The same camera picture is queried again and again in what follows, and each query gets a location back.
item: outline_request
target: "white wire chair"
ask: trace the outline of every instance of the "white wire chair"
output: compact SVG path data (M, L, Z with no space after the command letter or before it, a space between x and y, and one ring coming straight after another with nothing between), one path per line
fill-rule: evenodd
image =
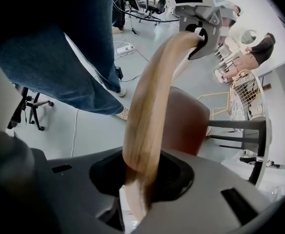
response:
M242 70L230 85L228 92L201 95L197 100L203 97L219 96L227 94L227 103L225 107L214 107L212 114L210 114L211 120L214 116L223 112L228 112L231 120L245 120L245 109L251 105L256 105L255 112L259 105L260 89L258 80L254 74L249 70ZM240 129L234 129L235 132L241 132Z

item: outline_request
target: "brown chair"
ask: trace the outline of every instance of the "brown chair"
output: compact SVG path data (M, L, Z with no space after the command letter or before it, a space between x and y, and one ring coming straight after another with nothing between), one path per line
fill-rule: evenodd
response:
M162 150L197 155L205 140L210 110L188 93L171 87L162 137Z

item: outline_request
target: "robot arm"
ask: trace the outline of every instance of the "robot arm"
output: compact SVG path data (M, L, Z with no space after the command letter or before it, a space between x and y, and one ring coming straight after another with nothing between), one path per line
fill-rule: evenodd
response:
M237 20L237 15L226 0L166 0L166 3L175 7L175 14L180 17L181 31L194 32L198 27L204 29L204 42L189 55L189 60L212 53L220 37L227 37L229 27Z

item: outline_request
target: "power strip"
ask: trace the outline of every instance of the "power strip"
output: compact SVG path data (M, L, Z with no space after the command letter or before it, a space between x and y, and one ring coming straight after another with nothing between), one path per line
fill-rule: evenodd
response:
M124 56L124 55L128 55L129 53L132 53L134 51L135 51L134 46L132 44L128 44L124 47L117 48L116 53L119 56Z

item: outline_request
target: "black slot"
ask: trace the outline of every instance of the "black slot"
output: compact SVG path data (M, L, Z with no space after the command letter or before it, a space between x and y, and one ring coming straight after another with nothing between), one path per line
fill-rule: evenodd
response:
M223 190L221 193L242 225L258 215L235 188Z
M56 174L56 173L61 173L61 172L65 171L65 170L69 170L71 168L72 168L72 166L70 166L68 164L65 164L65 165L62 165L62 166L53 167L52 170Z

